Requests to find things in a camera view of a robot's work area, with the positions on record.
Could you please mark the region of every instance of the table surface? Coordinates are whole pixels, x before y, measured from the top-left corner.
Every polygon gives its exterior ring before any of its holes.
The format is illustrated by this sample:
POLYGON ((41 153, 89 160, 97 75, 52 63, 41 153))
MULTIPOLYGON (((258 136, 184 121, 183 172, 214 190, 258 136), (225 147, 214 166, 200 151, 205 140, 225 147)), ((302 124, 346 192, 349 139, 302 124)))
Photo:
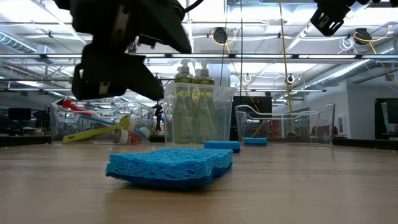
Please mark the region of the table surface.
POLYGON ((108 155, 164 145, 0 148, 0 223, 397 223, 398 155, 349 147, 244 148, 204 189, 135 188, 108 155))

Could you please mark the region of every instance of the clear plastic bin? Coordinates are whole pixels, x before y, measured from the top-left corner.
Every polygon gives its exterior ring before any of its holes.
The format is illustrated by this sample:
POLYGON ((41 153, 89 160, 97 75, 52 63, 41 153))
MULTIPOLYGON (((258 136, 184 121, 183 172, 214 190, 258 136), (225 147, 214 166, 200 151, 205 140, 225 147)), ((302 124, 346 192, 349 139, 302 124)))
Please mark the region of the clear plastic bin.
POLYGON ((211 140, 229 141, 232 100, 235 92, 236 88, 223 86, 174 82, 166 85, 164 100, 166 142, 186 145, 203 144, 211 140))
POLYGON ((124 116, 128 116, 131 122, 135 123, 134 127, 127 128, 132 130, 118 128, 71 143, 134 144, 147 142, 153 127, 154 109, 139 103, 121 103, 114 110, 72 111, 55 103, 51 103, 50 108, 52 142, 63 142, 64 136, 118 124, 124 116))
POLYGON ((301 113, 258 113, 247 105, 237 106, 239 142, 244 138, 267 138, 270 144, 332 146, 335 105, 301 113))

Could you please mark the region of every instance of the dish soap bottle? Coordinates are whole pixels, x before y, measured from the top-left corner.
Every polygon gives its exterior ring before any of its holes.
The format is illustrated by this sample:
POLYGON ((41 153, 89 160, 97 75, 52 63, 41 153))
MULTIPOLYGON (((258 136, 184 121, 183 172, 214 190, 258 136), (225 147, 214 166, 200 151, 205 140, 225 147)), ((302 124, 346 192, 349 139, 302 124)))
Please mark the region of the dish soap bottle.
MULTIPOLYGON (((215 80, 209 76, 206 63, 202 63, 200 76, 195 79, 195 83, 214 86, 215 80)), ((200 96, 193 114, 195 142, 203 144, 216 139, 216 108, 213 101, 213 88, 198 86, 198 91, 200 96)))
POLYGON ((190 75, 188 60, 181 61, 179 73, 174 77, 174 112, 173 112, 173 136, 174 143, 193 143, 193 100, 192 88, 187 85, 194 83, 195 79, 190 75))

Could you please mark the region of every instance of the blue sponge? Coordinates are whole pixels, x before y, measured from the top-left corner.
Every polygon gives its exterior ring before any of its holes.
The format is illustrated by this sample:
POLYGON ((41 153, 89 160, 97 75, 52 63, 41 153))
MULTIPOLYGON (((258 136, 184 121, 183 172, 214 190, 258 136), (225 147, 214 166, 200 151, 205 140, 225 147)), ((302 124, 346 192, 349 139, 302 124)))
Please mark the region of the blue sponge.
POLYGON ((241 145, 238 141, 207 141, 205 149, 232 149, 234 153, 239 153, 241 145))
POLYGON ((106 176, 134 185, 187 189, 209 184, 232 166, 232 150, 172 148, 112 154, 106 176))
POLYGON ((243 144, 250 144, 250 145, 266 145, 267 138, 244 138, 243 144))

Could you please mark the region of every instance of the bottle cap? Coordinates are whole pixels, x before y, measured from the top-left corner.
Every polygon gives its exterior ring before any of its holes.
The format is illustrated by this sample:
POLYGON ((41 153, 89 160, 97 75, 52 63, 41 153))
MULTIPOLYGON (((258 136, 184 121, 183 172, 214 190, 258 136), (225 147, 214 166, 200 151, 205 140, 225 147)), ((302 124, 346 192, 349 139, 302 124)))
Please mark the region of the bottle cap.
POLYGON ((200 76, 201 77, 208 77, 209 76, 209 70, 207 69, 207 63, 205 63, 205 62, 203 62, 201 64, 200 76))

